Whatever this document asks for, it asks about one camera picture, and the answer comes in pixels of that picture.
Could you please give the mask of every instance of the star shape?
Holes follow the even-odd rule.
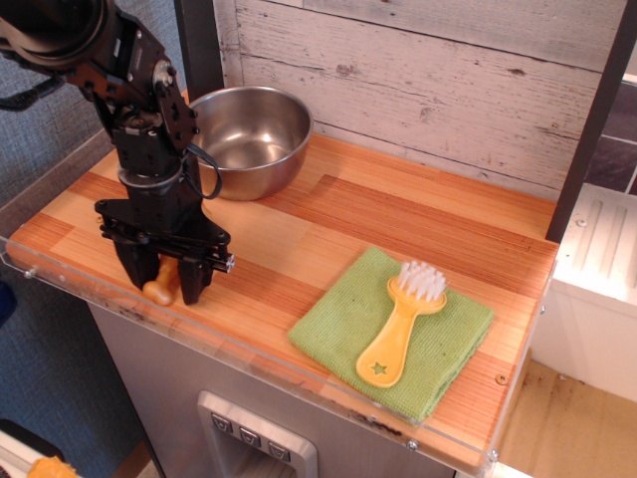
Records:
[[[387,375],[387,365],[381,365],[376,362],[374,365],[371,365],[371,368],[374,370],[374,375]]]

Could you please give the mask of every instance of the brush handle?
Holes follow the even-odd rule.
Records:
[[[179,273],[178,264],[174,257],[161,256],[157,278],[143,285],[143,295],[160,306],[172,304],[175,300],[175,291],[171,290],[170,286]]]
[[[418,312],[413,306],[396,301],[385,326],[356,362],[360,378],[380,388],[388,388],[400,379]]]

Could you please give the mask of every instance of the metal bowl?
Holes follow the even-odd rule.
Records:
[[[272,88],[238,87],[203,96],[190,107],[201,130],[194,142],[219,166],[220,197],[266,197],[290,184],[301,170],[313,119],[296,97]],[[211,191],[217,174],[207,163],[199,164],[204,191]]]

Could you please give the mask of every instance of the orange object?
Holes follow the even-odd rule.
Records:
[[[155,304],[169,306],[175,300],[174,283],[178,276],[178,261],[174,257],[161,256],[159,273],[154,281],[143,285],[141,292]]]
[[[40,458],[31,467],[27,478],[77,478],[73,467],[57,456]]]

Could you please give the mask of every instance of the blue fabric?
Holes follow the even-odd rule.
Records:
[[[0,282],[0,327],[11,317],[16,310],[16,297],[11,288],[4,282]]]
[[[173,2],[117,4],[142,21],[183,72]],[[44,80],[2,58],[0,78],[1,97]],[[0,112],[0,207],[101,128],[72,86],[25,112]],[[87,305],[2,265],[0,280],[18,302],[0,329],[0,417],[59,447],[83,476],[109,478],[143,431]]]

